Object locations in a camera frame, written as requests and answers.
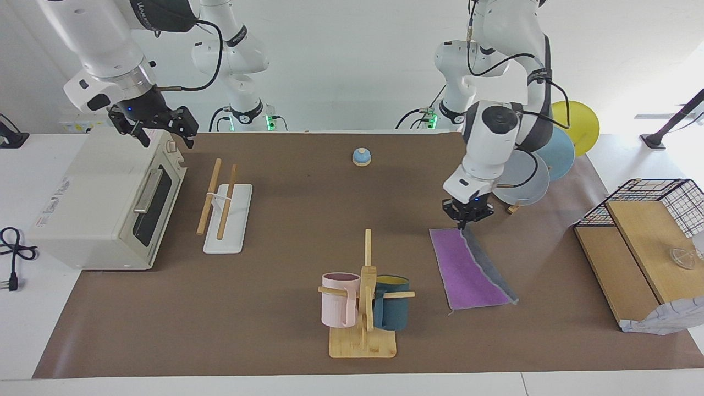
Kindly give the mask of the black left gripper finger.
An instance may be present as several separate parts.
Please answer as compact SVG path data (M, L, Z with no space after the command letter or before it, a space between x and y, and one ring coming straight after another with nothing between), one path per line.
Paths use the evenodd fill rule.
M491 203L472 203L465 206L464 210L464 227L469 223L481 221L488 216L493 215L494 208Z
M443 211L451 220L455 221L457 229L464 229L463 214L460 210L455 208L454 200L443 200Z

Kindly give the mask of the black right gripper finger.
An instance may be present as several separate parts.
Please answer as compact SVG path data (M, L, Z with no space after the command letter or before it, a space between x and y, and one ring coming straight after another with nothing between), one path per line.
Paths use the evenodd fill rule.
M113 123L118 133L121 135L130 135L136 138L143 147L149 147L151 140L144 132L143 123L141 121L131 124L125 113L117 105L112 105L108 109L108 118Z
M194 147L194 138L198 129L196 118L186 106L179 106L168 112L168 132L181 137L189 150Z

